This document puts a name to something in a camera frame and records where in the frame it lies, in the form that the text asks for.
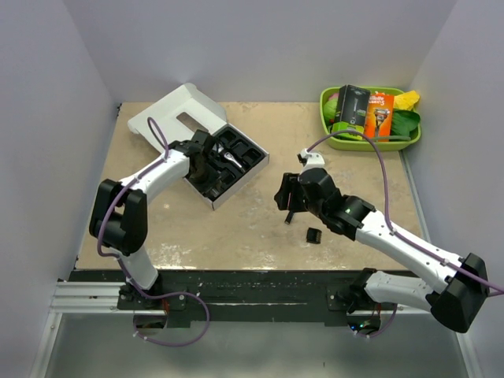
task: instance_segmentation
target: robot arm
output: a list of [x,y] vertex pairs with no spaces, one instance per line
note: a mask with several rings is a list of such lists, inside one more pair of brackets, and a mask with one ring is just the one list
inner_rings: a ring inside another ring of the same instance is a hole
[[152,265],[145,248],[147,237],[147,207],[166,187],[183,177],[194,182],[209,182],[212,187],[212,169],[207,164],[214,138],[203,131],[196,131],[192,140],[173,142],[169,154],[162,154],[147,167],[119,181],[104,180],[98,187],[94,202],[90,233],[98,238],[107,209],[128,183],[136,182],[124,193],[106,224],[103,245],[109,247],[128,269],[132,279],[144,290],[150,290],[158,279],[158,271]]
[[[487,279],[483,260],[475,254],[462,258],[442,250],[396,224],[392,224],[394,231],[390,231],[384,215],[373,205],[340,193],[324,170],[324,159],[319,153],[303,150],[298,158],[303,164],[302,172],[284,173],[275,195],[280,210],[309,211],[332,232],[385,253],[418,277],[364,269],[348,290],[338,293],[339,300],[348,304],[349,312],[369,303],[398,303],[430,311],[446,327],[467,332],[488,296],[488,289],[447,263]],[[440,256],[443,263],[405,243],[395,232]]]

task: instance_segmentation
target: black bracket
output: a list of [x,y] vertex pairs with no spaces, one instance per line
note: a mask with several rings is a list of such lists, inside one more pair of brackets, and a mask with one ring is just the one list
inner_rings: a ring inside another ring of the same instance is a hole
[[[389,273],[412,276],[406,271]],[[160,270],[159,276],[162,288],[153,287],[150,294],[188,291],[206,303],[212,321],[316,322],[332,327],[347,325],[347,309],[353,299],[343,299],[341,294],[361,272]],[[123,283],[124,275],[120,270],[80,270],[72,272],[69,281]],[[192,321],[206,319],[201,304],[193,298],[178,301],[179,296],[169,299],[168,327],[188,327]],[[374,303],[362,303],[357,309],[370,311],[373,307]],[[163,305],[161,301],[138,303],[138,299],[120,297],[117,308],[163,310]]]
[[[475,254],[462,262],[461,268],[487,280],[487,268],[483,259]],[[488,297],[488,287],[457,272],[448,280],[447,288],[441,293],[427,295],[434,318],[445,327],[465,333]]]
[[190,178],[196,183],[201,183],[208,180],[208,156],[213,146],[215,138],[208,132],[196,130],[191,140],[183,142],[174,141],[170,143],[171,150],[177,150],[190,158],[190,168],[187,178]]
[[[150,295],[161,295],[164,293],[174,293],[177,291],[187,291],[187,286],[170,284],[161,287],[161,290],[146,291]],[[186,308],[187,298],[185,296],[167,297],[165,301],[169,304],[170,311],[182,311]],[[158,309],[162,308],[160,299],[144,298],[131,284],[126,283],[120,287],[119,301],[117,302],[118,309]]]
[[332,232],[355,240],[355,232],[375,207],[354,195],[342,195],[323,168],[308,169],[300,175],[284,173],[275,202],[280,210],[310,211]]
[[348,313],[353,313],[357,309],[365,309],[374,306],[376,303],[365,292],[365,286],[369,277],[376,273],[376,269],[364,268],[357,275],[354,282],[349,286],[340,288],[334,296],[347,305]]
[[[100,183],[89,224],[89,233],[95,238],[98,238],[107,209],[122,189],[122,183],[117,181],[107,179]],[[124,206],[122,214],[113,211],[110,215],[103,245],[129,256],[143,245],[147,237],[147,196],[141,190],[129,190],[117,203],[117,207],[121,206]]]

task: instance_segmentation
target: wooden table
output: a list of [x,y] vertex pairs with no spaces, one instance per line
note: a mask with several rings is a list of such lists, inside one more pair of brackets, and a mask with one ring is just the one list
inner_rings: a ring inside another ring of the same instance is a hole
[[[117,118],[102,178],[119,180],[153,161],[158,152],[128,120],[150,103],[124,103]],[[182,180],[149,208],[146,247],[160,269],[401,269],[384,254],[331,233],[308,213],[284,223],[273,201],[284,172],[299,172],[297,153],[322,135],[316,103],[225,102],[228,121],[270,153],[269,165],[219,209],[212,211]],[[337,151],[321,145],[326,169],[342,193],[358,195],[383,210],[384,188],[375,154]],[[420,227],[399,153],[385,153],[395,223],[419,235]],[[308,227],[322,230],[322,243],[305,241]],[[114,269],[100,258],[86,234],[78,269]]]

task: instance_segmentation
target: green basket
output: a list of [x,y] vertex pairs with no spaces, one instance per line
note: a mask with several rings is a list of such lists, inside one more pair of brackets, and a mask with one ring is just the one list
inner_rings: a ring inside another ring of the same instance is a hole
[[[375,93],[375,91],[383,92],[388,95],[400,95],[404,93],[400,89],[395,88],[386,88],[386,87],[362,87],[365,89],[369,89],[371,93]],[[321,108],[321,120],[322,127],[324,128],[325,135],[329,135],[330,132],[328,130],[327,125],[324,121],[324,114],[322,112],[322,107],[327,102],[329,97],[331,97],[334,93],[339,92],[339,87],[328,88],[321,94],[320,108]],[[418,128],[412,132],[411,140],[399,140],[399,141],[390,141],[390,142],[376,142],[376,145],[380,148],[381,151],[399,151],[403,148],[408,147],[410,144],[418,142],[421,136],[421,126],[418,125]],[[328,144],[332,148],[336,150],[345,150],[345,151],[374,151],[369,143],[366,141],[360,140],[345,140],[345,139],[337,139],[335,137],[331,137],[328,139]]]

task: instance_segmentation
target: metal frame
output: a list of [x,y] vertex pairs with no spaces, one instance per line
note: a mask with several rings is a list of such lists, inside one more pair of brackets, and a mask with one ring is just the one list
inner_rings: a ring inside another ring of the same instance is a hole
[[[402,166],[406,172],[409,187],[413,196],[413,202],[417,210],[417,218],[420,222],[423,239],[430,242],[427,225],[422,212],[420,199],[415,187],[407,156],[399,153]],[[161,314],[160,310],[118,310],[118,289],[121,282],[60,282],[54,292],[54,299],[50,307],[50,313],[44,328],[43,337],[40,341],[39,352],[31,370],[30,378],[43,378],[49,365],[50,356],[57,337],[57,332],[64,313],[135,313],[135,314]],[[400,306],[401,315],[407,313],[419,313],[420,310],[409,309]],[[462,358],[465,363],[469,378],[479,378],[483,376],[480,363],[475,353],[473,341],[468,334],[457,334],[458,345],[461,349]]]
[[[396,276],[412,276],[407,271],[394,271]],[[338,299],[337,293],[345,291],[359,276],[361,271],[215,271],[215,270],[161,270],[162,292],[188,291],[200,297],[212,313],[212,321],[247,322],[303,322],[322,323],[328,327],[346,326],[349,303]],[[89,288],[76,290],[72,285],[97,279],[118,282],[124,285],[121,271],[78,271],[69,277],[68,290],[57,290],[58,305],[74,311],[94,301],[98,301],[102,311],[107,308],[128,312],[163,314],[161,301],[146,301],[136,295],[126,298],[125,291],[117,303],[113,303],[113,292],[90,291]],[[72,297],[74,293],[80,298]],[[192,321],[204,321],[205,314],[196,302],[183,295],[166,299],[170,308],[169,326],[190,327]],[[374,305],[369,303],[358,309],[371,312]],[[384,310],[392,309],[384,305]]]

